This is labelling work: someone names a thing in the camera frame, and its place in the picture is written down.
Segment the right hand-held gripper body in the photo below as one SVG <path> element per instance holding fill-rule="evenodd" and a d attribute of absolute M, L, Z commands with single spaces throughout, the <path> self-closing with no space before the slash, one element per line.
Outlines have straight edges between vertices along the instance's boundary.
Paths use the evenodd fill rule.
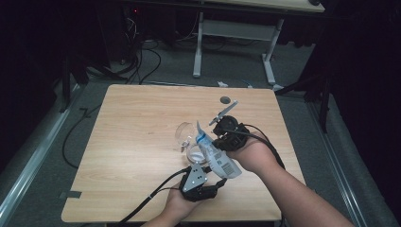
<path fill-rule="evenodd" d="M 235 100 L 209 122 L 210 126 L 216 124 L 213 128 L 213 134 L 227 143 L 227 150 L 225 151 L 235 151 L 244 147 L 247 143 L 248 135 L 250 134 L 250 131 L 244 124 L 238 123 L 233 116 L 228 115 L 228 112 L 231 111 L 237 103 L 238 101 Z"/>

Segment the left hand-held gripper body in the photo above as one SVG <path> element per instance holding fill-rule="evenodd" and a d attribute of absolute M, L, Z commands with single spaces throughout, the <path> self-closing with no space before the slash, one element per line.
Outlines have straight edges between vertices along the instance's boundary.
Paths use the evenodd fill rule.
<path fill-rule="evenodd" d="M 204 185 L 207 182 L 207 173 L 202 168 L 200 164 L 191 165 L 181 179 L 179 189 L 188 201 L 209 200 L 218 194 L 213 185 Z"/>

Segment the white and blue pouch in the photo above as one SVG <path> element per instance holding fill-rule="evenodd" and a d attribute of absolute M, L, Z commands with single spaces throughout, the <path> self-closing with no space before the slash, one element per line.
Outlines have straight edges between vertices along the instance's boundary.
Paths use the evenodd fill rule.
<path fill-rule="evenodd" d="M 221 179 L 234 179 L 242 174 L 236 163 L 227 156 L 226 152 L 213 145 L 212 138 L 197 123 L 198 134 L 196 142 L 207 164 Z"/>

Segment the clear glass jar with hinged lid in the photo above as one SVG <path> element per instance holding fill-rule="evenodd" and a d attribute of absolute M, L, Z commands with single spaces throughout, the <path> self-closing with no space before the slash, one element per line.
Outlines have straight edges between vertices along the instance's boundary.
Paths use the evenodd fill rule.
<path fill-rule="evenodd" d="M 206 164 L 206 158 L 196 142 L 196 130 L 192 123 L 183 122 L 175 132 L 175 139 L 181 147 L 181 152 L 185 153 L 186 159 L 190 164 Z"/>

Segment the person's left hand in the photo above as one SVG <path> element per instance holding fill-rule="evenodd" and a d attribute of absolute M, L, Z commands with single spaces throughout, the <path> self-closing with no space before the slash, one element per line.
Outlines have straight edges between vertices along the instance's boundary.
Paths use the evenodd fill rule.
<path fill-rule="evenodd" d="M 169 189 L 166 205 L 161 216 L 165 224 L 176 225 L 187 218 L 199 205 L 200 201 L 186 200 L 177 186 Z"/>

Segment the person's right hand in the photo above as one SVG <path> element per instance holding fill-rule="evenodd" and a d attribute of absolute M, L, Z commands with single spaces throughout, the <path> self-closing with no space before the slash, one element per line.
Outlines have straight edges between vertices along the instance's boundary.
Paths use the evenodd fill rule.
<path fill-rule="evenodd" d="M 262 137 L 262 134 L 253 132 L 242 148 L 228 151 L 227 155 L 237 160 L 244 169 L 256 175 L 272 173 L 274 170 L 280 169 L 272 151 L 266 144 L 258 140 L 258 137 Z"/>

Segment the black metal stand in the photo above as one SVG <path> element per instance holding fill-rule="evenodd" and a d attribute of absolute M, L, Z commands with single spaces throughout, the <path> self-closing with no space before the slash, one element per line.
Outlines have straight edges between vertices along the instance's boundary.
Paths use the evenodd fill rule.
<path fill-rule="evenodd" d="M 299 81 L 292 83 L 289 86 L 275 91 L 275 94 L 277 96 L 281 96 L 291 91 L 305 90 L 305 102 L 320 102 L 318 125 L 324 133 L 327 133 L 326 120 L 329 111 L 328 103 L 330 97 L 331 78 L 331 76 L 319 74 L 308 77 L 306 79 L 300 79 Z"/>
<path fill-rule="evenodd" d="M 61 112 L 64 113 L 72 102 L 72 79 L 78 85 L 86 85 L 89 78 L 86 73 L 84 58 L 75 52 L 68 53 L 61 66 Z"/>

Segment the white-framed desk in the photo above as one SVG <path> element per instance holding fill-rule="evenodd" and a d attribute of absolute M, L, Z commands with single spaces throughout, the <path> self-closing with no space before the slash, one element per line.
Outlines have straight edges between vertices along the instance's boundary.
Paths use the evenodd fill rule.
<path fill-rule="evenodd" d="M 197 47 L 193 77 L 201 76 L 202 41 L 204 36 L 237 38 L 269 42 L 261 56 L 268 84 L 277 87 L 270 58 L 281 33 L 286 16 L 321 16 L 325 8 L 320 0 L 127 0 L 143 7 L 172 9 L 193 9 L 198 12 Z M 246 22 L 229 22 L 227 19 L 205 19 L 207 12 L 233 13 L 236 16 L 270 16 L 271 25 L 257 25 Z"/>

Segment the grey tape strip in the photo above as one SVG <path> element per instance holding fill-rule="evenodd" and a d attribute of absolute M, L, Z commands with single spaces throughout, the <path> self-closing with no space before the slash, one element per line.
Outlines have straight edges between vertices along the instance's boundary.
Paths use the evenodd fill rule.
<path fill-rule="evenodd" d="M 80 191 L 63 191 L 60 193 L 59 198 L 63 200 L 67 198 L 79 199 L 80 196 L 81 196 Z"/>

